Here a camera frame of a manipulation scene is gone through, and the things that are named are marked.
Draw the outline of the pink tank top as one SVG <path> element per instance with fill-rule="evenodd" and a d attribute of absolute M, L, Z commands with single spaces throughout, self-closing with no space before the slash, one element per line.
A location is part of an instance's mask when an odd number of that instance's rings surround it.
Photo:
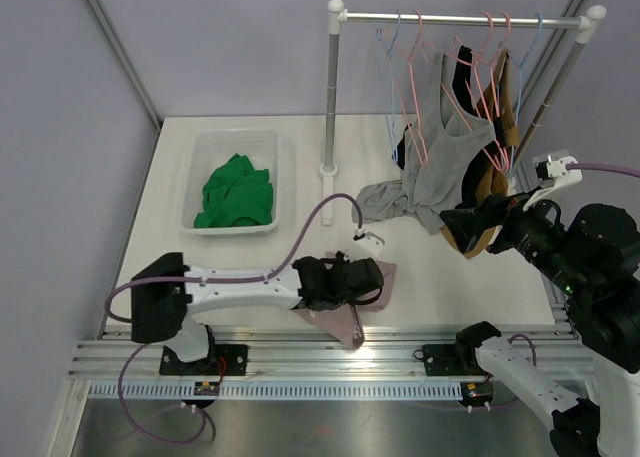
<path fill-rule="evenodd" d="M 365 341 L 360 314 L 380 312 L 389 305 L 397 266 L 375 260 L 384 277 L 381 297 L 371 305 L 351 306 L 341 304 L 334 296 L 329 270 L 336 259 L 349 261 L 342 252 L 327 254 L 320 259 L 303 257 L 294 261 L 292 267 L 298 272 L 301 282 L 299 290 L 301 301 L 293 312 L 308 324 L 328 333 L 347 348 L 356 350 Z"/>

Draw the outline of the grey tank top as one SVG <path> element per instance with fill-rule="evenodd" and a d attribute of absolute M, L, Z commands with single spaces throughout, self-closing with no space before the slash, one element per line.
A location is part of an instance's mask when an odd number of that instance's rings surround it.
<path fill-rule="evenodd" d="M 429 234 L 443 226 L 440 213 L 462 203 L 462 181 L 471 161 L 495 139 L 493 124 L 464 110 L 449 81 L 449 59 L 433 56 L 426 99 L 409 130 L 401 177 L 363 187 L 352 213 L 366 223 L 415 218 Z"/>

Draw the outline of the green tank top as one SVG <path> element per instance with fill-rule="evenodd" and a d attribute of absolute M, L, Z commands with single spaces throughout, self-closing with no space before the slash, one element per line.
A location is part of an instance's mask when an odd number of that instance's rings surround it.
<path fill-rule="evenodd" d="M 247 155 L 234 154 L 202 187 L 198 229 L 266 226 L 273 223 L 274 187 L 268 169 L 256 169 Z"/>

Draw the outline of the black tank top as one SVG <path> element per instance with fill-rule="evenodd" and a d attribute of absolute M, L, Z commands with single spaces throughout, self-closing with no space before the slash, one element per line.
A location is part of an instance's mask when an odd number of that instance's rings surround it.
<path fill-rule="evenodd" d="M 401 179 L 390 184 L 390 215 L 428 220 L 451 208 L 470 208 L 506 192 L 499 146 L 505 144 L 493 109 L 493 89 L 471 96 L 472 51 L 459 48 L 451 82 L 448 57 L 434 58 L 427 101 L 416 132 L 406 126 L 397 146 Z"/>

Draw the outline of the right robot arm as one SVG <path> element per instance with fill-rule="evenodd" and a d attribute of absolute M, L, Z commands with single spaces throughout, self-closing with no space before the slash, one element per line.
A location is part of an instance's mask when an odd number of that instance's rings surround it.
<path fill-rule="evenodd" d="M 622 208 L 589 204 L 569 226 L 550 199 L 493 194 L 474 209 L 442 212 L 457 247 L 467 252 L 488 228 L 487 250 L 517 251 L 566 296 L 567 315 L 589 349 L 599 400 L 556 384 L 486 321 L 456 335 L 454 361 L 466 373 L 502 381 L 544 424 L 559 456 L 639 453 L 639 230 Z"/>

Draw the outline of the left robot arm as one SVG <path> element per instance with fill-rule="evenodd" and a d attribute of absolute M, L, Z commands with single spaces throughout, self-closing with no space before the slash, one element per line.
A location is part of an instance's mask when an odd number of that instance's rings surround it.
<path fill-rule="evenodd" d="M 133 342 L 159 344 L 162 376 L 242 376 L 247 347 L 218 347 L 210 326 L 196 321 L 208 311 L 271 307 L 314 313 L 371 305 L 383 293 L 383 272 L 372 258 L 302 257 L 279 268 L 246 275 L 188 266 L 179 252 L 167 253 L 131 283 Z"/>

